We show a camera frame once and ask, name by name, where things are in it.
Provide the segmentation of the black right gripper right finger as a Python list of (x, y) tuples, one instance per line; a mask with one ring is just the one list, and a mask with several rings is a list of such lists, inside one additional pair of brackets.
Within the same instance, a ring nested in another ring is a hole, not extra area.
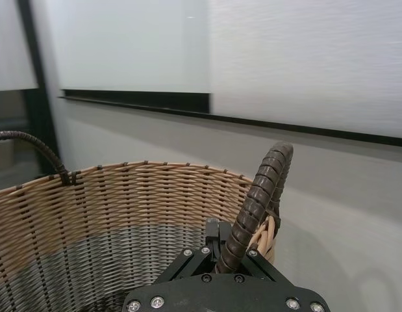
[(286, 281), (286, 278), (255, 249), (249, 249), (246, 252), (242, 259), (242, 266), (256, 278), (274, 282)]

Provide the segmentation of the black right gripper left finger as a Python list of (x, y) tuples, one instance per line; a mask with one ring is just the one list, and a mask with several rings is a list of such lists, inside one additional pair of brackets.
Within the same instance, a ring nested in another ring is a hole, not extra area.
[(217, 218), (208, 218), (204, 245), (198, 249), (184, 248), (165, 271), (161, 273), (157, 281), (169, 282), (192, 276), (212, 274), (228, 236), (228, 222), (219, 221)]

